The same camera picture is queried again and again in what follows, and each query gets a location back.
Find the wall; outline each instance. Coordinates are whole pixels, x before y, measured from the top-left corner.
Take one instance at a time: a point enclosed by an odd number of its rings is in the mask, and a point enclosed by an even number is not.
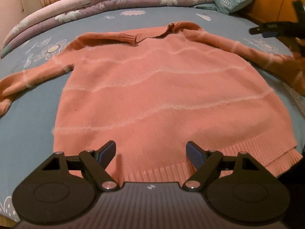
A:
[[[0,0],[0,49],[10,30],[29,14],[41,9],[39,0]]]

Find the wooden cabinet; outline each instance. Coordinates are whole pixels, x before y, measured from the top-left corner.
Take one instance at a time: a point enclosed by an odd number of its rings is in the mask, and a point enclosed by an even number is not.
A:
[[[259,22],[277,21],[284,0],[254,0],[243,9],[243,13],[250,14]]]
[[[281,11],[278,17],[278,21],[292,21],[296,22],[296,15],[292,6],[292,1],[295,0],[284,0]]]

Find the floral comforter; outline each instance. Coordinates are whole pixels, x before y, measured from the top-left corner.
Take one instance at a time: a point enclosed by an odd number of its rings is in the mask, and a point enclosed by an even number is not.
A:
[[[32,37],[61,24],[105,11],[157,6],[194,6],[213,0],[61,0],[27,16],[3,42],[1,58]]]

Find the metal screw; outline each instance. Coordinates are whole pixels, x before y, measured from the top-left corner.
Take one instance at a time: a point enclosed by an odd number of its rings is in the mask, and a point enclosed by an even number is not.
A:
[[[107,181],[102,183],[104,189],[114,189],[116,188],[116,183],[113,181]]]
[[[185,183],[185,185],[188,187],[188,188],[199,188],[200,187],[200,182],[198,181],[187,181]]]

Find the blue bedsheet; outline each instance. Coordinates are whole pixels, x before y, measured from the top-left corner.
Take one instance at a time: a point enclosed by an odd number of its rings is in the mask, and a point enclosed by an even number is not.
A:
[[[243,18],[185,7],[132,10],[145,13],[121,14],[126,10],[105,12],[69,22],[30,39],[0,62],[0,79],[11,73],[42,65],[52,54],[59,53],[61,48],[82,33],[158,27],[176,21],[192,21],[210,33],[238,40],[266,52],[291,54],[275,38],[263,39],[261,35],[249,35],[248,29],[256,25]],[[286,105],[298,141],[296,148],[301,153],[305,144],[305,116],[295,101],[301,98],[293,98],[280,80],[257,69]],[[13,102],[8,113],[0,119],[0,214],[13,220],[18,220],[10,198],[14,188],[52,154],[52,129],[61,92],[69,76],[70,74],[63,75],[23,92]]]

